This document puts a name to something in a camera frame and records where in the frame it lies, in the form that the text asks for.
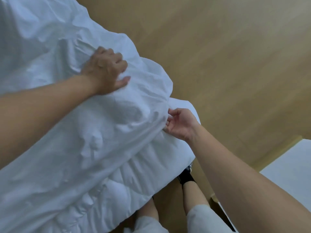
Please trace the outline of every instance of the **person's left arm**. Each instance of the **person's left arm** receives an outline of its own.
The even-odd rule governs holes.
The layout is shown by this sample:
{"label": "person's left arm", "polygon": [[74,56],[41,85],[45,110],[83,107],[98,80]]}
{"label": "person's left arm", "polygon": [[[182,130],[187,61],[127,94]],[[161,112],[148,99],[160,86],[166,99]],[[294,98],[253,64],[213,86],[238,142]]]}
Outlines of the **person's left arm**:
{"label": "person's left arm", "polygon": [[120,53],[99,47],[80,75],[48,86],[0,97],[0,169],[16,159],[71,110],[94,95],[127,85],[117,81],[127,68]]}

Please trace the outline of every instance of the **person's right hand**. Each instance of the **person's right hand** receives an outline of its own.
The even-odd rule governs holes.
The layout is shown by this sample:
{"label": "person's right hand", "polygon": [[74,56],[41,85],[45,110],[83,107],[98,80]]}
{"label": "person's right hand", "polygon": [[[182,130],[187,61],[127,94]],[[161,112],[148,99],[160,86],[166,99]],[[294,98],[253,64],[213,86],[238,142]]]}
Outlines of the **person's right hand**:
{"label": "person's right hand", "polygon": [[196,117],[189,109],[169,109],[164,131],[178,139],[189,141],[195,133],[195,129],[200,126]]}
{"label": "person's right hand", "polygon": [[125,87],[130,81],[129,76],[117,80],[119,74],[127,68],[121,53],[112,49],[99,47],[81,70],[81,76],[90,82],[95,95],[105,95]]}

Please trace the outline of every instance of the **sock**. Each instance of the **sock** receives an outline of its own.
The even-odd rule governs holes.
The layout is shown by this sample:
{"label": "sock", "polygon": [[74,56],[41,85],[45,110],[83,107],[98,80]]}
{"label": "sock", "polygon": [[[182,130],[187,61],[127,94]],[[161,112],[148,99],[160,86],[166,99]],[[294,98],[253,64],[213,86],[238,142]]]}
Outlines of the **sock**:
{"label": "sock", "polygon": [[179,182],[181,184],[181,186],[183,186],[183,184],[185,184],[188,181],[194,181],[193,177],[190,174],[189,170],[183,170],[183,172],[178,176],[179,177]]}

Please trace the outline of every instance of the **forearm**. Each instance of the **forearm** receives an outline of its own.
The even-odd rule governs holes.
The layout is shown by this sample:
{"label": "forearm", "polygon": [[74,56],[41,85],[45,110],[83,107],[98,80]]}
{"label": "forearm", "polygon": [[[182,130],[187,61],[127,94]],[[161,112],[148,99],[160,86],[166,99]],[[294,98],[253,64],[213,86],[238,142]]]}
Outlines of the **forearm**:
{"label": "forearm", "polygon": [[239,232],[307,232],[310,212],[228,151],[203,127],[188,141]]}
{"label": "forearm", "polygon": [[94,95],[83,76],[0,97],[0,168],[29,149],[57,122]]}

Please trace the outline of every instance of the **shorts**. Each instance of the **shorts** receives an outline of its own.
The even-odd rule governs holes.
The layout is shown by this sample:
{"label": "shorts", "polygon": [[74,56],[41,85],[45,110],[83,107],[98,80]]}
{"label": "shorts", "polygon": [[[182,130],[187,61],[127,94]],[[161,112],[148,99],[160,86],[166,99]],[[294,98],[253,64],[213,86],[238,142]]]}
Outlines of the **shorts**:
{"label": "shorts", "polygon": [[[223,220],[207,205],[196,205],[187,214],[188,233],[232,233]],[[142,216],[136,220],[133,233],[168,233],[154,218]]]}

